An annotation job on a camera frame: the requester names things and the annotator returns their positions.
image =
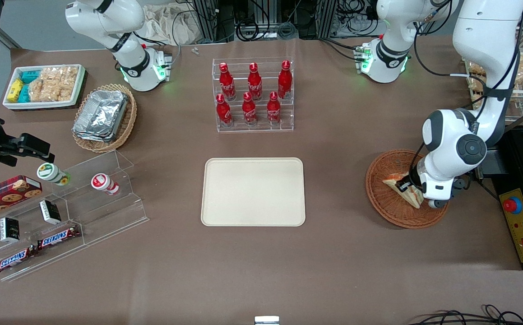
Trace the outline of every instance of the yellow control panel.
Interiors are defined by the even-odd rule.
[[[516,246],[516,251],[518,252],[518,257],[520,258],[520,261],[523,263],[522,191],[520,189],[515,189],[508,193],[501,194],[499,198],[500,202],[502,203],[502,209],[504,210],[506,222],[508,222],[508,227],[514,240],[514,245]]]

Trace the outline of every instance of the cookie box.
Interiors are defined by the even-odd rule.
[[[25,71],[40,71],[43,68],[60,68],[62,66],[76,66],[79,68],[77,72],[77,79],[75,80],[75,86],[73,87],[73,92],[71,94],[71,99],[68,101],[56,101],[56,102],[28,102],[28,103],[13,103],[7,99],[7,95],[10,92],[10,87],[17,78],[20,78],[21,74]],[[21,66],[15,68],[10,77],[9,84],[7,86],[5,96],[3,97],[3,106],[12,110],[12,111],[40,111],[44,109],[57,109],[60,107],[72,108],[79,99],[80,91],[82,90],[81,86],[83,84],[85,76],[85,68],[81,64],[60,64],[60,65],[36,65],[36,66]]]
[[[0,211],[41,193],[41,184],[23,175],[3,181],[0,183]]]

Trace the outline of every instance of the black box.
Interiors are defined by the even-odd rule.
[[[40,206],[43,219],[46,222],[51,224],[58,224],[61,222],[61,214],[59,214],[59,209],[53,202],[42,200]]]
[[[19,240],[19,221],[6,217],[0,218],[0,241],[14,243]]]

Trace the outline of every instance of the red button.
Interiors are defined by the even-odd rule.
[[[502,206],[504,207],[504,210],[508,212],[514,212],[518,208],[518,204],[516,204],[516,201],[510,198],[504,200]]]

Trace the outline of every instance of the small plastic bottle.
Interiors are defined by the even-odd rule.
[[[269,93],[269,102],[267,103],[267,120],[269,125],[279,125],[279,122],[282,120],[280,116],[281,110],[282,105],[278,101],[278,93],[272,91]]]
[[[293,76],[290,68],[292,63],[284,60],[282,62],[282,71],[278,76],[278,96],[282,99],[290,99],[292,97],[292,82]]]
[[[225,63],[225,62],[220,63],[219,70],[222,73],[221,76],[219,76],[219,83],[222,87],[222,92],[228,101],[232,101],[236,97],[235,82],[233,80],[233,76],[229,72],[227,63]]]
[[[253,62],[249,64],[249,77],[247,77],[247,83],[249,84],[249,92],[251,93],[251,98],[254,101],[261,99],[261,76],[257,71],[257,63]]]
[[[113,181],[109,175],[98,173],[91,179],[91,186],[100,191],[104,191],[107,195],[115,195],[119,193],[119,183]]]
[[[249,127],[254,127],[257,125],[257,114],[255,113],[255,103],[251,98],[249,91],[246,91],[243,94],[243,117],[245,118],[245,124]]]
[[[231,116],[230,107],[229,104],[226,103],[225,98],[223,94],[218,94],[216,97],[216,101],[218,102],[218,116],[220,125],[223,128],[230,128],[233,126],[233,117]]]
[[[37,169],[37,176],[43,181],[50,181],[59,186],[65,186],[71,180],[71,175],[62,171],[57,165],[46,162]]]

